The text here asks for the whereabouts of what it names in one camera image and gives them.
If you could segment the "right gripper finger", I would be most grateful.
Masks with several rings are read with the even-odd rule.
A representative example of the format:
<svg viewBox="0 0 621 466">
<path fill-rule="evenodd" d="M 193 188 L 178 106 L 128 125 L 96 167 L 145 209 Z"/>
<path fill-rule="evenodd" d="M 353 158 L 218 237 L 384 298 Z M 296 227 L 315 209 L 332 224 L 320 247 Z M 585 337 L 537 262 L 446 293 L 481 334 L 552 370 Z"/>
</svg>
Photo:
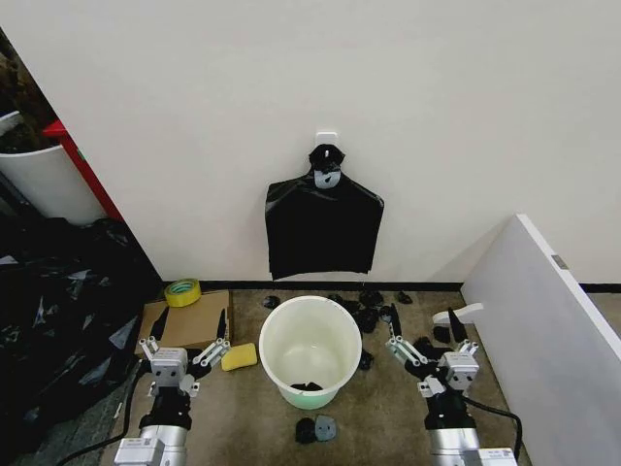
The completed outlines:
<svg viewBox="0 0 621 466">
<path fill-rule="evenodd" d="M 469 339 L 466 326 L 451 308 L 448 309 L 449 326 L 457 344 L 456 351 L 474 355 L 478 350 L 478 343 Z"/>
<path fill-rule="evenodd" d="M 392 354 L 403 364 L 409 361 L 413 367 L 426 365 L 428 358 L 416 349 L 413 344 L 403 338 L 399 314 L 394 304 L 391 304 L 389 307 L 387 322 L 390 338 L 385 346 Z"/>
</svg>

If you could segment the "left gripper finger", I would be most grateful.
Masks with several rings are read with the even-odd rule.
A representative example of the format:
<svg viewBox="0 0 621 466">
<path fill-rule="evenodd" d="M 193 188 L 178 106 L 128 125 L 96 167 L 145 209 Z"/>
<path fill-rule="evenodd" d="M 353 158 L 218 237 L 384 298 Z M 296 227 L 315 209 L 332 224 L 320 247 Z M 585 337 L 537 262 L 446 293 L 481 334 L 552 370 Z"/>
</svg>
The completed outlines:
<svg viewBox="0 0 621 466">
<path fill-rule="evenodd" d="M 222 310 L 218 320 L 216 339 L 195 357 L 196 365 L 211 368 L 229 351 L 231 344 L 226 339 L 226 329 L 226 311 Z"/>
<path fill-rule="evenodd" d="M 145 308 L 135 351 L 137 355 L 149 357 L 156 352 L 154 345 L 163 336 L 168 314 L 168 308 Z"/>
</svg>

